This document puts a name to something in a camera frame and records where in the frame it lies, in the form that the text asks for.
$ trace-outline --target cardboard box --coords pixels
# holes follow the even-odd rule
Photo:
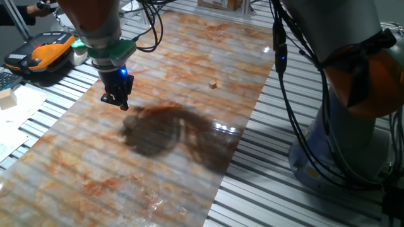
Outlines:
[[[242,0],[198,0],[198,5],[227,11],[235,11]]]

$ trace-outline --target marble-patterned sheet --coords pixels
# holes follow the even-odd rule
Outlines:
[[[271,30],[162,19],[158,49],[127,62],[127,112],[97,81],[0,176],[1,226],[202,226],[272,68]]]

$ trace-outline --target small wooden cube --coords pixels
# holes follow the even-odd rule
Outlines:
[[[216,81],[214,81],[214,80],[210,81],[210,82],[209,82],[209,87],[210,87],[211,89],[217,88],[217,83],[216,83]]]
[[[11,88],[0,91],[0,108],[6,110],[17,105],[17,97]]]
[[[123,121],[125,128],[134,129],[136,127],[136,117],[135,116],[127,116]]]

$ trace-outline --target person's hand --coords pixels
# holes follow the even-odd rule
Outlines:
[[[49,15],[51,12],[49,9],[39,9],[36,4],[32,6],[27,6],[27,13],[30,17],[35,18],[37,16],[44,17]]]

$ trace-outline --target blue led light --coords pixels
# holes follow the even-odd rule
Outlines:
[[[126,69],[121,69],[122,75],[126,75],[128,73],[128,71]]]

